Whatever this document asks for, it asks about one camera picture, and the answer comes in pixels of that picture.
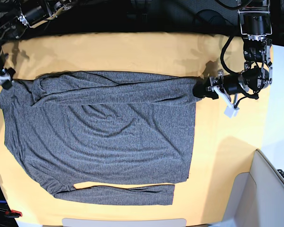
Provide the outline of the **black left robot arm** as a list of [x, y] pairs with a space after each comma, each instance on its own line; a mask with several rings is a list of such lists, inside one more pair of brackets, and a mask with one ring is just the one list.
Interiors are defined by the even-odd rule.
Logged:
[[220, 54], [222, 72], [215, 78], [209, 77], [197, 83], [193, 88], [193, 94], [198, 98], [211, 99], [217, 99], [219, 96], [230, 98], [231, 95], [243, 94], [244, 98], [258, 99], [259, 92], [272, 83], [270, 1], [239, 0], [235, 7], [221, 1], [217, 3], [238, 13], [240, 33], [243, 38], [244, 70], [234, 72], [224, 61], [226, 50], [235, 36], [232, 34]]

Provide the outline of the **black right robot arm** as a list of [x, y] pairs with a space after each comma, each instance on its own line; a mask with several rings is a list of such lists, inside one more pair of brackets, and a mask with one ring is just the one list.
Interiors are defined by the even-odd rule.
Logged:
[[7, 0], [0, 1], [0, 85], [8, 90], [12, 87], [13, 68], [5, 68], [7, 54], [2, 45], [15, 41], [29, 28], [36, 28], [70, 10], [76, 0]]

